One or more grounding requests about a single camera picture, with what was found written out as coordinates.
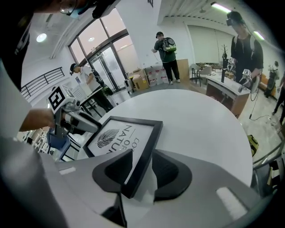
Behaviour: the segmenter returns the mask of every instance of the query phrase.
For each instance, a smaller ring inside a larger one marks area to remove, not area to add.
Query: white backpack
[[[255,41],[255,38],[253,36],[251,36],[250,37],[250,48],[251,48],[251,51],[252,51],[251,52],[251,59],[252,59],[252,56],[253,56],[253,53],[254,53],[254,41]],[[235,43],[235,46],[236,46],[237,36],[235,36],[235,38],[233,39],[233,42]]]

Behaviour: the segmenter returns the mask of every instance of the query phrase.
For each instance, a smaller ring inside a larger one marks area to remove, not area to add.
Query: glass door
[[[125,77],[110,46],[95,54],[90,62],[113,91],[125,89]]]
[[[91,61],[91,64],[93,65],[94,69],[98,72],[104,83],[114,92],[116,90],[115,86],[108,77],[102,63],[99,60],[99,57],[95,56],[95,58]]]
[[[118,64],[118,61],[113,53],[113,50],[111,47],[107,48],[105,51],[101,52],[99,54],[100,60],[103,64],[106,64],[108,73],[110,72],[119,87],[119,89],[124,88],[124,75],[122,73],[122,70]]]

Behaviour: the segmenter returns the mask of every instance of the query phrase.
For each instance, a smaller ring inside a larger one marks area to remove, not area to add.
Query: leaf logo
[[[109,145],[116,137],[119,129],[110,129],[99,136],[97,145],[99,148]]]

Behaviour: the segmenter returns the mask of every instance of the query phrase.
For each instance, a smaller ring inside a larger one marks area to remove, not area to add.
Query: white round table
[[[163,121],[156,149],[217,164],[250,186],[252,155],[247,135],[225,106],[206,95],[189,90],[153,91],[116,106],[100,123],[109,116]],[[81,149],[78,159],[83,158],[87,155]]]

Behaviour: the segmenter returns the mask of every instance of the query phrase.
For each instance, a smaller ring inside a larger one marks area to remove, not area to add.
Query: ceiling light
[[[37,36],[37,42],[41,43],[46,39],[46,34],[42,33],[40,35]]]
[[[262,36],[259,32],[254,31],[254,33],[255,33],[260,39],[264,40],[263,36]]]
[[[231,10],[225,8],[224,6],[221,6],[221,5],[217,4],[216,2],[212,3],[211,6],[214,7],[214,8],[216,8],[216,9],[219,9],[219,10],[221,10],[221,11],[224,11],[224,12],[226,12],[226,13],[231,12]]]

